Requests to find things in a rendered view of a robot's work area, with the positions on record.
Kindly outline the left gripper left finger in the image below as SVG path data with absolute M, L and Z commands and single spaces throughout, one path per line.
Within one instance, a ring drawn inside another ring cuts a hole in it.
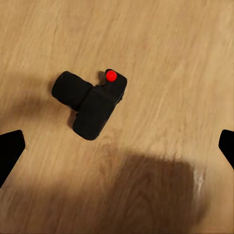
M 0 188 L 25 149 L 21 130 L 0 135 Z

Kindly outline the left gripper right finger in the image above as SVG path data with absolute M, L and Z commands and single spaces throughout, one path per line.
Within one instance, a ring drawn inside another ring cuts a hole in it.
M 234 169 L 234 132 L 223 130 L 218 146 Z

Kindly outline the digital camera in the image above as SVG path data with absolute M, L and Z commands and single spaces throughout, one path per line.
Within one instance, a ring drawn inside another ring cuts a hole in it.
M 94 87 L 76 74 L 65 71 L 52 90 L 54 98 L 79 111 L 73 130 L 86 140 L 95 140 L 99 136 L 127 86 L 127 78 L 112 69 L 106 71 L 105 78 L 104 85 Z

